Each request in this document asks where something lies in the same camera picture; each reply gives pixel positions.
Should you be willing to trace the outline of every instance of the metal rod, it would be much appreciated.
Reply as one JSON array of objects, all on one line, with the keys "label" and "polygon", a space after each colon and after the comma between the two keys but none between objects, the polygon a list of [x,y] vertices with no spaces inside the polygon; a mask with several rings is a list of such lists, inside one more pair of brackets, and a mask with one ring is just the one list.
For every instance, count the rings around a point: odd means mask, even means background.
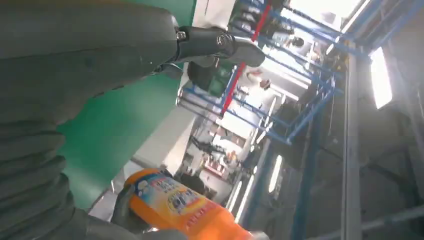
[{"label": "metal rod", "polygon": [[320,111],[325,105],[326,102],[334,95],[334,91],[330,91],[327,93],[327,95],[324,97],[323,100],[321,100],[318,104],[313,106],[309,112],[309,114],[306,115],[302,121],[298,125],[295,125],[294,130],[288,135],[287,141],[291,143],[292,139],[299,133],[299,131],[313,118],[313,116]]},{"label": "metal rod", "polygon": [[[365,6],[365,9],[359,14],[359,16],[354,20],[354,22],[350,25],[349,32],[354,34],[356,37],[361,36],[364,32],[369,29],[369,24],[374,17],[378,14],[378,10],[380,6],[386,0],[373,0]],[[360,44],[362,42],[361,39],[356,40],[356,44]]]},{"label": "metal rod", "polygon": [[[259,33],[261,32],[261,29],[264,26],[265,19],[267,19],[267,16],[268,16],[268,13],[270,12],[270,10],[271,10],[271,5],[267,5],[264,8],[264,11],[262,13],[262,16],[260,17],[260,20],[257,23],[257,26],[256,26],[256,29],[254,31],[254,34],[251,37],[252,42],[255,42],[256,39],[258,38]],[[225,97],[225,102],[224,102],[224,104],[222,106],[222,110],[221,110],[221,115],[222,116],[227,111],[228,107],[230,106],[230,103],[231,103],[231,100],[232,100],[232,96],[233,96],[233,92],[236,89],[237,81],[242,76],[243,70],[245,69],[245,67],[246,67],[246,63],[242,62],[240,64],[240,66],[238,67],[237,71],[236,71],[237,73],[236,73],[236,75],[234,77],[234,81],[231,83],[231,86],[230,86],[229,91],[228,91],[228,95]]]},{"label": "metal rod", "polygon": [[344,110],[343,185],[341,200],[341,240],[361,240],[361,198],[358,124],[357,59],[349,56]]},{"label": "metal rod", "polygon": [[292,71],[292,72],[294,72],[294,73],[296,73],[296,74],[299,74],[299,75],[300,75],[300,76],[302,76],[302,77],[305,77],[305,78],[307,78],[307,79],[311,80],[313,83],[319,84],[320,86],[324,86],[326,89],[331,89],[331,88],[332,88],[332,86],[331,86],[331,85],[329,85],[329,84],[327,84],[327,83],[325,83],[325,82],[321,81],[321,80],[320,80],[320,79],[318,79],[317,77],[315,77],[315,76],[313,76],[313,75],[308,76],[308,75],[306,75],[305,73],[303,73],[303,72],[301,72],[301,71],[297,70],[296,68],[294,68],[294,67],[292,67],[292,66],[289,66],[289,65],[287,65],[287,64],[285,64],[285,63],[283,63],[283,62],[278,61],[277,59],[273,58],[273,57],[272,57],[272,56],[270,56],[270,55],[267,55],[267,56],[266,56],[266,58],[268,58],[268,59],[270,59],[270,60],[272,60],[272,61],[276,62],[277,64],[279,64],[279,65],[281,65],[281,66],[285,67],[286,69],[288,69],[288,70],[290,70],[290,71]]},{"label": "metal rod", "polygon": [[[259,108],[256,108],[255,106],[253,106],[253,105],[251,105],[251,104],[249,104],[249,103],[247,103],[246,101],[242,101],[242,100],[240,100],[240,99],[238,99],[237,97],[235,97],[235,96],[233,96],[232,97],[232,99],[234,99],[236,102],[239,102],[240,104],[241,104],[241,106],[242,107],[244,107],[244,108],[246,108],[246,109],[248,109],[246,106],[248,106],[249,108],[252,108],[252,110],[254,110],[253,112],[256,112],[256,113],[259,113],[260,115],[262,115],[262,116],[269,116],[268,115],[268,113],[265,113],[265,112],[263,112],[263,111],[261,111]],[[285,121],[283,121],[283,120],[281,120],[281,119],[278,119],[278,118],[276,118],[276,117],[274,117],[274,116],[269,116],[272,120],[274,120],[275,122],[277,122],[277,123],[279,123],[279,124],[281,124],[281,125],[283,125],[284,127],[286,127],[286,128],[288,128],[288,127],[290,127],[290,125],[288,124],[288,123],[286,123]]]},{"label": "metal rod", "polygon": [[202,105],[198,104],[198,103],[197,103],[197,102],[195,102],[195,101],[192,101],[192,100],[187,99],[187,98],[185,98],[185,97],[181,97],[181,100],[183,100],[183,101],[185,101],[185,102],[187,102],[187,103],[189,103],[189,104],[191,104],[191,105],[194,105],[194,106],[196,106],[196,107],[198,107],[198,108],[200,108],[200,109],[203,109],[203,110],[205,110],[205,111],[207,111],[207,112],[209,112],[209,113],[211,113],[211,114],[213,114],[213,115],[215,115],[215,116],[217,116],[217,117],[220,117],[220,114],[219,114],[219,113],[214,112],[213,110],[208,109],[207,107],[202,106]]},{"label": "metal rod", "polygon": [[403,26],[405,26],[415,15],[421,10],[421,8],[424,6],[424,1],[422,0],[416,0],[412,6],[409,12],[402,16],[400,20],[398,20],[395,25],[390,29],[390,31],[383,36],[380,40],[378,40],[374,45],[372,50],[376,50],[379,47],[386,44],[386,42],[395,34],[397,33]]},{"label": "metal rod", "polygon": [[[233,28],[235,28],[235,29],[237,29],[237,30],[239,30],[239,31],[241,31],[241,32],[244,32],[246,34],[250,34],[250,35],[253,34],[252,31],[249,31],[249,30],[247,30],[247,29],[245,29],[243,27],[239,27],[239,26],[237,26],[237,25],[235,25],[233,23],[230,23],[230,26],[233,27]],[[298,54],[297,52],[292,52],[292,51],[290,51],[289,49],[287,49],[287,48],[285,48],[283,46],[278,46],[274,41],[269,40],[266,37],[258,36],[257,37],[257,40],[260,43],[262,42],[262,43],[265,43],[267,45],[273,46],[274,48],[276,48],[276,49],[278,49],[278,50],[286,53],[287,55],[289,55],[290,57],[292,57],[292,58],[294,58],[296,60],[303,61],[305,63],[310,63],[311,65],[313,65],[314,67],[320,69],[321,71],[324,71],[324,72],[327,72],[329,74],[335,75],[338,78],[341,78],[342,77],[342,75],[340,73],[334,72],[334,71],[332,71],[332,70],[330,70],[328,68],[325,68],[325,67],[321,66],[320,64],[318,64],[318,63],[316,63],[316,62],[314,62],[314,61],[312,61],[312,60],[310,60],[310,59],[308,59],[308,58],[306,58],[306,57]]]},{"label": "metal rod", "polygon": [[[212,104],[212,105],[214,105],[215,107],[218,107],[218,108],[221,108],[222,106],[220,106],[219,104],[217,104],[216,102],[213,102],[212,100],[210,100],[210,99],[208,99],[207,97],[205,97],[205,96],[203,96],[202,94],[199,94],[198,92],[196,92],[194,89],[192,89],[192,88],[184,88],[184,91],[186,91],[186,92],[188,92],[188,93],[190,93],[190,94],[193,94],[193,95],[195,95],[195,96],[197,96],[197,97],[199,97],[200,99],[202,99],[202,100],[204,100],[204,101],[206,101],[207,103],[209,103],[209,104]],[[286,140],[286,139],[284,139],[284,138],[282,138],[281,136],[279,136],[279,135],[277,135],[277,134],[275,134],[275,133],[273,133],[271,130],[267,130],[265,127],[262,127],[262,126],[259,126],[259,125],[257,125],[257,124],[255,124],[255,123],[253,123],[253,122],[251,122],[251,121],[249,121],[249,120],[247,120],[247,119],[244,119],[243,117],[241,117],[241,116],[239,116],[237,113],[235,113],[235,112],[233,112],[233,111],[231,111],[231,110],[228,110],[227,109],[227,111],[225,111],[226,113],[229,113],[229,114],[231,114],[231,115],[233,115],[233,116],[235,116],[236,118],[238,118],[238,119],[241,119],[242,121],[244,121],[244,122],[246,122],[247,124],[249,124],[249,125],[251,125],[252,127],[254,127],[254,128],[258,128],[258,129],[260,129],[260,130],[262,130],[262,131],[266,131],[266,134],[267,135],[269,135],[269,136],[271,136],[271,137],[273,137],[274,139],[276,139],[276,140],[278,140],[278,141],[280,141],[280,142],[282,142],[282,143],[284,143],[284,144],[288,144],[288,145],[290,145],[290,143]]]},{"label": "metal rod", "polygon": [[323,93],[324,88],[321,88],[320,90],[318,90],[318,93],[309,101],[309,103],[307,104],[306,108],[304,108],[294,119],[293,121],[291,121],[290,126],[294,126],[296,124],[296,122],[301,119],[301,117],[303,115],[305,115],[305,113],[307,111],[310,111],[310,108],[312,108],[312,103]]},{"label": "metal rod", "polygon": [[[243,2],[243,3],[247,4],[247,5],[253,6],[255,8],[258,8],[261,11],[264,11],[265,10],[264,9],[264,6],[262,6],[262,5],[261,6],[258,6],[258,5],[252,4],[248,0],[240,0],[240,2]],[[284,16],[281,16],[280,13],[277,13],[277,12],[274,12],[274,11],[269,11],[269,15],[272,16],[272,17],[274,17],[274,18],[276,18],[276,19],[278,19],[280,22],[286,23],[286,24],[288,24],[290,26],[293,26],[295,28],[298,28],[298,29],[302,30],[305,33],[308,33],[308,34],[316,37],[317,39],[320,39],[320,40],[322,40],[324,42],[327,42],[329,44],[334,44],[334,46],[336,48],[340,49],[340,50],[346,51],[346,52],[351,53],[351,54],[354,54],[356,56],[366,57],[362,52],[360,52],[360,51],[358,51],[358,50],[356,50],[354,48],[349,48],[346,45],[339,43],[339,41],[335,41],[333,39],[327,38],[327,37],[321,35],[319,32],[316,32],[316,31],[314,31],[314,30],[312,30],[312,29],[310,29],[310,28],[308,28],[308,27],[306,27],[306,26],[304,26],[304,25],[302,25],[302,24],[300,24],[300,23],[298,23],[296,21],[293,21],[293,20],[288,19],[288,18],[286,18]]]},{"label": "metal rod", "polygon": [[[377,228],[381,228],[385,226],[392,226],[394,224],[402,223],[404,221],[416,219],[422,216],[424,216],[424,205],[410,208],[410,209],[407,209],[392,215],[384,216],[373,221],[364,222],[363,224],[360,225],[360,230],[361,232],[362,231],[366,232],[369,230],[373,230],[373,229],[377,229]],[[341,236],[341,232],[340,230],[338,230],[323,236],[311,237],[311,238],[308,238],[307,240],[333,240],[333,239],[340,238],[340,236]]]},{"label": "metal rod", "polygon": [[306,223],[311,187],[314,182],[316,157],[319,149],[318,142],[320,141],[321,130],[321,113],[315,115],[310,128],[310,138],[306,152],[306,160],[298,200],[293,217],[293,225],[291,227],[291,240],[304,240],[306,235]]},{"label": "metal rod", "polygon": [[182,103],[180,103],[178,106],[179,106],[179,107],[182,107],[183,109],[185,109],[185,110],[187,110],[187,111],[189,111],[189,112],[191,112],[191,113],[194,113],[194,114],[198,115],[198,116],[199,116],[199,117],[201,117],[201,118],[204,118],[204,119],[206,119],[206,120],[208,120],[208,121],[210,121],[210,122],[212,122],[212,123],[215,123],[215,121],[214,121],[214,120],[212,120],[212,119],[210,119],[209,117],[207,117],[207,116],[205,116],[205,115],[201,114],[200,112],[197,112],[197,111],[195,111],[195,110],[193,110],[193,109],[189,108],[188,106],[186,106],[186,105],[184,105],[184,104],[182,104]]},{"label": "metal rod", "polygon": [[227,98],[230,95],[230,89],[231,89],[231,86],[233,85],[233,82],[236,80],[236,75],[237,75],[237,72],[238,72],[238,68],[239,67],[240,66],[236,66],[235,67],[234,71],[231,74],[231,77],[229,78],[228,84],[226,85],[226,88],[225,88],[225,91],[224,91],[224,95],[221,98],[221,105],[222,106],[225,104],[225,101],[227,100]]},{"label": "metal rod", "polygon": [[350,36],[349,34],[346,34],[346,33],[342,33],[339,30],[336,30],[336,29],[334,29],[334,28],[332,28],[332,27],[330,27],[330,26],[328,26],[328,25],[326,25],[326,24],[324,24],[324,23],[322,23],[320,21],[317,21],[317,20],[313,19],[312,17],[306,15],[305,13],[303,13],[303,12],[301,12],[299,10],[293,9],[293,8],[291,8],[289,6],[286,6],[286,5],[284,5],[283,8],[285,8],[285,9],[291,11],[292,13],[294,13],[294,14],[296,14],[296,15],[298,15],[298,16],[300,16],[300,17],[302,17],[302,18],[304,18],[304,19],[306,19],[306,20],[308,20],[308,21],[310,21],[310,22],[312,22],[314,24],[316,24],[317,26],[319,26],[319,27],[321,27],[323,29],[326,29],[328,31],[331,31],[332,34],[330,34],[330,35],[332,37],[340,36],[342,39],[348,39],[348,40],[353,40],[353,41],[355,40],[355,38],[353,36]]}]

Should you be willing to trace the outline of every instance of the bright window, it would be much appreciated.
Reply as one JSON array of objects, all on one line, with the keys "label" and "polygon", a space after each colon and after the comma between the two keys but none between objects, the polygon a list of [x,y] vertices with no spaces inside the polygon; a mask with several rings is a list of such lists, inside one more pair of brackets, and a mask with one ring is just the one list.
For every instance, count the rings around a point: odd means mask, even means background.
[{"label": "bright window", "polygon": [[374,92],[375,105],[380,109],[388,104],[392,98],[392,86],[390,85],[389,72],[386,66],[383,49],[380,47],[371,54],[371,82]]}]

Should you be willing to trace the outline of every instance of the blue steel beam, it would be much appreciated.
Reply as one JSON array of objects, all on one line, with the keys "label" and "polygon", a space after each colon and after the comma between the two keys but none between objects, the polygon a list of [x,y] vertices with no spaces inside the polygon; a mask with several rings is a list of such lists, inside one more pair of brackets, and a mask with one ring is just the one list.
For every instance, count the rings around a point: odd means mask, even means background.
[{"label": "blue steel beam", "polygon": [[[238,103],[240,103],[241,104],[241,106],[242,107],[244,107],[244,108],[246,108],[246,109],[248,109],[246,106],[248,106],[249,108],[251,108],[252,110],[253,110],[253,112],[254,113],[260,113],[260,117],[268,117],[269,115],[268,115],[268,113],[265,113],[265,112],[263,112],[262,110],[260,110],[259,108],[257,108],[257,107],[255,107],[255,106],[253,106],[253,105],[251,105],[251,104],[249,104],[249,103],[247,103],[246,101],[243,101],[243,100],[241,100],[241,99],[238,99],[237,97],[235,97],[235,96],[233,96],[232,97],[232,99],[234,99],[236,102],[238,102]],[[274,116],[269,116],[272,120],[274,120],[274,122],[277,122],[277,123],[279,123],[279,124],[281,124],[281,125],[283,125],[284,127],[286,127],[286,128],[288,128],[288,127],[290,127],[290,124],[288,124],[287,122],[285,122],[285,121],[283,121],[283,120],[281,120],[281,119],[278,119],[278,118],[276,118],[276,117],[274,117]]]},{"label": "blue steel beam", "polygon": [[411,9],[409,12],[405,15],[403,15],[396,23],[395,25],[390,28],[390,31],[383,36],[380,40],[377,40],[372,46],[371,52],[375,51],[379,47],[386,44],[386,42],[396,33],[398,32],[403,26],[405,26],[415,15],[421,11],[421,9],[424,7],[424,0],[415,0],[415,2],[412,4]]},{"label": "blue steel beam", "polygon": [[[247,29],[245,29],[243,27],[239,27],[239,26],[237,26],[237,25],[235,25],[233,23],[230,23],[230,26],[233,27],[233,28],[235,28],[235,29],[237,29],[237,30],[239,30],[239,31],[242,31],[242,32],[244,32],[246,34],[253,35],[252,31],[249,31],[249,30],[247,30]],[[326,73],[335,75],[336,77],[338,77],[340,79],[342,78],[342,75],[340,73],[334,72],[334,71],[332,71],[332,70],[330,70],[328,68],[322,67],[318,63],[316,63],[316,62],[314,62],[314,61],[312,61],[312,60],[310,60],[310,59],[308,59],[308,58],[306,58],[306,57],[298,54],[297,52],[292,52],[292,51],[290,51],[289,49],[287,49],[287,48],[285,48],[283,46],[278,46],[274,41],[271,41],[271,40],[267,39],[266,37],[263,37],[263,36],[259,35],[257,37],[257,40],[260,43],[265,43],[267,45],[273,46],[274,48],[276,48],[276,49],[278,49],[278,50],[286,53],[287,55],[289,55],[290,57],[292,57],[292,58],[294,58],[296,60],[299,60],[299,61],[302,61],[302,62],[305,62],[305,63],[310,63],[314,67],[316,67],[316,68],[318,68],[318,69],[320,69],[320,70],[322,70],[322,71],[324,71]]]},{"label": "blue steel beam", "polygon": [[239,68],[239,66],[237,65],[235,68],[234,68],[234,71],[232,72],[232,74],[231,74],[231,77],[230,77],[230,79],[229,79],[229,81],[228,81],[228,84],[226,85],[226,88],[225,88],[225,91],[224,91],[224,94],[223,94],[223,97],[221,97],[221,108],[222,108],[222,106],[224,106],[224,104],[225,104],[225,101],[226,101],[226,99],[228,98],[228,96],[230,95],[230,89],[231,89],[231,85],[232,85],[232,83],[235,81],[235,79],[236,79],[236,75],[237,75],[237,69]]},{"label": "blue steel beam", "polygon": [[314,181],[316,156],[319,150],[321,113],[318,113],[312,121],[309,146],[307,148],[305,166],[300,183],[296,209],[293,216],[290,240],[304,240],[309,206],[311,187]]},{"label": "blue steel beam", "polygon": [[[251,2],[251,3],[253,5],[255,5],[255,7],[263,6],[263,4],[260,3],[260,2],[257,2],[257,3]],[[355,40],[355,38],[353,36],[351,36],[350,34],[342,33],[339,30],[336,30],[336,29],[334,29],[334,28],[332,28],[332,27],[330,27],[330,26],[328,26],[328,25],[326,25],[326,24],[324,24],[320,21],[313,19],[312,17],[308,16],[307,14],[305,14],[305,13],[299,11],[299,10],[293,9],[293,8],[286,6],[286,5],[284,5],[283,8],[289,10],[290,12],[294,13],[295,15],[297,15],[297,16],[303,18],[303,19],[310,21],[311,23],[319,26],[320,28],[323,28],[323,29],[326,29],[327,31],[330,31],[329,33],[327,33],[327,32],[325,33],[327,35],[331,35],[332,37],[340,36],[342,39],[348,39],[348,40],[352,40],[352,41]]]},{"label": "blue steel beam", "polygon": [[288,135],[287,141],[289,143],[292,142],[292,139],[299,133],[300,130],[316,115],[328,102],[328,100],[331,99],[331,97],[334,95],[334,91],[328,92],[324,99],[321,100],[319,103],[317,103],[315,106],[313,106],[307,114],[298,125],[295,125],[294,130]]},{"label": "blue steel beam", "polygon": [[[247,5],[253,6],[255,8],[258,8],[261,11],[264,11],[265,10],[265,7],[263,5],[262,6],[257,6],[255,4],[252,4],[248,0],[240,0],[240,2],[243,2],[243,3],[247,4]],[[308,34],[316,37],[317,39],[320,39],[320,40],[322,40],[322,41],[324,41],[324,42],[326,42],[328,44],[334,44],[334,46],[336,48],[340,49],[340,50],[343,50],[345,52],[351,53],[351,54],[356,55],[356,56],[359,56],[359,57],[364,57],[364,58],[368,57],[365,54],[363,54],[361,51],[358,51],[358,50],[353,49],[353,48],[349,48],[348,46],[346,46],[346,45],[344,45],[342,43],[339,43],[338,41],[336,42],[334,39],[330,39],[330,38],[328,38],[326,36],[323,36],[319,32],[314,31],[313,29],[310,29],[310,28],[308,28],[308,27],[306,27],[306,26],[304,26],[304,25],[302,25],[302,24],[300,24],[300,23],[298,23],[296,21],[293,21],[291,19],[288,19],[287,17],[281,16],[280,13],[277,13],[277,12],[274,12],[274,11],[269,11],[269,15],[272,16],[272,17],[274,17],[275,19],[278,19],[280,22],[283,22],[283,23],[286,23],[286,24],[288,24],[290,26],[293,26],[295,28],[298,28],[298,29],[304,31],[305,33],[308,33]]]},{"label": "blue steel beam", "polygon": [[333,87],[331,86],[331,85],[329,85],[328,83],[325,83],[325,82],[323,82],[321,79],[319,79],[318,77],[316,77],[316,76],[308,76],[308,75],[306,75],[305,73],[303,73],[303,72],[301,72],[301,71],[299,71],[299,70],[297,70],[296,68],[294,68],[294,67],[292,67],[292,66],[289,66],[288,64],[285,64],[285,63],[283,63],[283,62],[280,62],[280,61],[278,61],[277,59],[275,59],[275,58],[273,58],[272,56],[270,56],[270,55],[266,55],[266,57],[268,58],[268,59],[270,59],[270,60],[272,60],[272,61],[274,61],[275,63],[277,63],[277,64],[279,64],[279,65],[281,65],[281,66],[283,66],[283,67],[285,67],[286,69],[288,69],[288,70],[290,70],[290,71],[292,71],[292,72],[294,72],[294,73],[296,73],[296,74],[299,74],[300,76],[302,76],[302,77],[305,77],[305,78],[307,78],[307,79],[309,79],[309,80],[311,80],[313,83],[316,83],[316,84],[318,84],[318,85],[320,85],[320,86],[323,86],[325,89],[327,89],[327,90],[330,90],[330,89],[332,89]]},{"label": "blue steel beam", "polygon": [[[218,103],[216,103],[216,102],[214,102],[214,101],[212,101],[212,100],[208,99],[207,97],[204,97],[203,95],[199,94],[198,92],[196,92],[196,91],[195,91],[194,89],[192,89],[192,88],[188,88],[188,87],[186,87],[186,88],[184,88],[184,91],[186,91],[187,93],[190,93],[190,94],[193,94],[193,95],[195,95],[195,96],[199,97],[199,98],[200,98],[200,99],[202,99],[203,101],[205,101],[205,102],[207,102],[207,103],[209,103],[209,104],[212,104],[212,105],[213,105],[213,106],[215,106],[215,107],[222,108],[222,106],[221,106],[220,104],[218,104]],[[272,132],[271,130],[268,130],[268,131],[267,131],[267,129],[266,129],[265,127],[259,126],[259,125],[255,124],[255,123],[253,123],[253,122],[251,122],[251,121],[249,121],[249,120],[247,120],[247,119],[245,119],[245,118],[243,118],[243,117],[239,116],[237,113],[235,113],[235,112],[233,112],[233,111],[231,111],[231,110],[229,110],[229,109],[227,109],[226,113],[229,113],[229,114],[231,114],[231,115],[235,116],[236,118],[238,118],[238,119],[240,119],[240,120],[244,121],[245,123],[249,124],[250,126],[252,126],[252,127],[254,127],[254,128],[258,128],[258,129],[260,129],[260,130],[262,130],[262,131],[265,131],[265,132],[266,132],[266,134],[267,134],[268,136],[271,136],[272,138],[274,138],[274,139],[276,139],[276,140],[278,140],[278,141],[280,141],[280,142],[282,142],[282,143],[284,143],[284,144],[291,145],[291,143],[289,143],[289,142],[288,142],[285,138],[282,138],[281,136],[279,136],[279,135],[275,134],[275,133],[274,133],[274,132]]]}]

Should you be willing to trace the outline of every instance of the ceiling light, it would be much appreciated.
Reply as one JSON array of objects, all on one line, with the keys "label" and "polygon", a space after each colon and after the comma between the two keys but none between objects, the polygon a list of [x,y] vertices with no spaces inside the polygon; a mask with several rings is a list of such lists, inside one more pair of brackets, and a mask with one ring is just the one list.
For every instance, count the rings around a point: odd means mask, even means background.
[{"label": "ceiling light", "polygon": [[237,197],[239,196],[240,189],[242,188],[242,181],[238,181],[237,188],[235,189],[234,196],[232,196],[231,204],[229,205],[228,212],[232,212],[236,204]]},{"label": "ceiling light", "polygon": [[262,139],[264,139],[264,137],[265,137],[266,134],[267,134],[267,132],[266,131],[263,131],[260,134],[260,136],[256,139],[256,144],[259,144],[262,141]]},{"label": "ceiling light", "polygon": [[269,108],[268,115],[266,116],[266,119],[265,119],[265,126],[268,125],[268,122],[270,121],[270,116],[273,113],[274,107],[276,105],[276,101],[277,101],[277,98],[274,97],[271,103],[271,107]]},{"label": "ceiling light", "polygon": [[284,104],[287,100],[287,96],[284,94],[281,98],[281,104]]},{"label": "ceiling light", "polygon": [[265,132],[269,132],[270,129],[273,127],[274,123],[271,122],[266,128],[265,128]]},{"label": "ceiling light", "polygon": [[244,192],[243,199],[241,200],[240,207],[238,208],[237,215],[235,216],[235,223],[237,224],[242,216],[243,211],[245,210],[245,204],[248,200],[249,192],[252,188],[253,180],[255,179],[255,175],[251,175],[249,182],[247,183],[246,192]]},{"label": "ceiling light", "polygon": [[269,181],[269,187],[268,187],[269,193],[272,193],[276,189],[277,178],[278,178],[278,175],[280,173],[282,161],[283,161],[282,157],[280,155],[278,155],[278,157],[275,161],[274,170],[272,171],[271,180]]}]

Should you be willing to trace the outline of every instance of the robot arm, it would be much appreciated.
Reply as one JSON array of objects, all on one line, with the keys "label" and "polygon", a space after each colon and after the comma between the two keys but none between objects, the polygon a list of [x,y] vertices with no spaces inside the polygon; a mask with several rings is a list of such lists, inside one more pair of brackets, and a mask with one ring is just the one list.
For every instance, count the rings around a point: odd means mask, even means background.
[{"label": "robot arm", "polygon": [[[256,46],[238,47],[221,31],[178,28],[168,11],[140,4],[21,2],[0,3],[0,239],[139,239],[74,207],[57,125],[87,99],[166,65],[230,59]],[[200,39],[208,45],[194,44]],[[258,53],[255,65],[263,61]]]}]

